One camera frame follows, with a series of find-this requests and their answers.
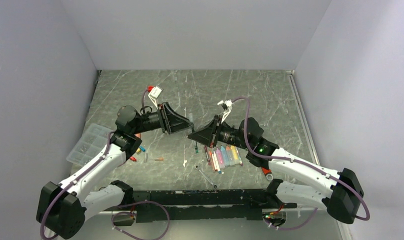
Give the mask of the dark red marker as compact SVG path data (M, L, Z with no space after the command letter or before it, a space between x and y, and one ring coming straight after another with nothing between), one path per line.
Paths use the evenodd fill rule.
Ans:
M205 152L207 163L208 163L209 166L211 166L211 160L210 160L210 157L209 157L209 152L208 152L207 146L204 146L204 152Z

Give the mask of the orange marker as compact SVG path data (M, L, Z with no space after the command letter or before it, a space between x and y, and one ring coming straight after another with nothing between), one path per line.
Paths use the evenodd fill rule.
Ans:
M215 168L214 161L213 161L213 158L212 158L212 152L210 150L208 150L208 157L209 157L211 168L215 172L216 168Z

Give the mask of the blue highlighter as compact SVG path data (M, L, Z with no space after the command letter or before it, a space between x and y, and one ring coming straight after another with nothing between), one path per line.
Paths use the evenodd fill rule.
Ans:
M227 154L227 152L226 152L226 148L225 148L224 146L221 146L220 151L221 151L221 155L222 155L222 159L223 159L224 165L225 165L225 166L229 166L229 165L230 165L230 161L229 161L228 154Z

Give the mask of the red capped white marker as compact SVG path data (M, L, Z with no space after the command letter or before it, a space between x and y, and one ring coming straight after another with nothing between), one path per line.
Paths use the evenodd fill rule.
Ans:
M216 154L215 154L215 152L213 150L211 151L211 155L212 155L212 161L214 163L215 171L220 172L220 168L218 166L218 161L217 161L217 158L216 158Z

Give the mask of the pink highlighter body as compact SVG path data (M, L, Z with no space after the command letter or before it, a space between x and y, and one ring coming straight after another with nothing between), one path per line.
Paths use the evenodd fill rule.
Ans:
M224 166L225 166L225 165L224 165L224 162L223 162L223 159L222 159L222 155L221 155L220 149L219 149L219 148L216 148L215 153L218 154L218 158L219 158L219 161L220 161L220 168L221 168L221 170L222 170L222 169L224 169Z

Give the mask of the orange highlighter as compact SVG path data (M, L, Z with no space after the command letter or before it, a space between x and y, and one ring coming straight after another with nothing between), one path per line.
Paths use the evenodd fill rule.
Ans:
M226 145L226 153L227 153L227 157L228 157L228 162L230 166L235 165L234 159L233 159L233 155L232 155L232 151L229 145Z

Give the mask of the yellow highlighter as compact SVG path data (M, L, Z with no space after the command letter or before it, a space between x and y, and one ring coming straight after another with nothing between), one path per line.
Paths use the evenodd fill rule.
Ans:
M232 159L233 159L233 161L234 161L234 164L235 164L235 165L240 165L240 161L239 161L239 157L238 157L238 153L237 153L236 147L232 145L232 146L230 147L230 149L231 149L231 154L232 154Z

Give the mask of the blue capped white marker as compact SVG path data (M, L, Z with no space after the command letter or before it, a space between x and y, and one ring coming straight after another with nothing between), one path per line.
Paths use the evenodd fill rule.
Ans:
M222 171L221 171L221 168L220 168L220 161L219 161L219 158L218 158L218 154L217 153L214 153L214 158L215 158L215 163L216 163L216 165L217 165L217 171L218 171L218 173L219 174L222 174Z

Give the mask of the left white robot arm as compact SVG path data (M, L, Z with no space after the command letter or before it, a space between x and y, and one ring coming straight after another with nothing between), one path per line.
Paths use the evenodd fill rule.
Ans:
M50 181L42 188L36 216L42 239L48 239L46 229L54 233L52 240L58 236L70 239L99 212L114 206L129 209L134 203L134 190L128 184L115 180L99 191L93 191L94 186L136 153L142 143L137 134L157 129L173 134L194 126L167 102L158 104L154 112L123 106L115 124L116 130L108 134L105 146L92 160L60 183Z

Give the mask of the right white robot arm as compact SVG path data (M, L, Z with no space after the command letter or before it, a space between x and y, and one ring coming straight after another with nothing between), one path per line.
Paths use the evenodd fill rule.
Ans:
M208 125L190 133L188 139L210 148L225 143L247 150L246 158L254 166L278 171L302 182L298 185L282 179L273 180L265 194L266 203L272 208L282 203L295 203L325 210L345 224L352 224L356 219L369 220L368 210L365 217L357 214L366 204L354 171L348 168L338 171L303 160L265 139L263 133L263 128L252 117L244 119L235 128L215 115Z

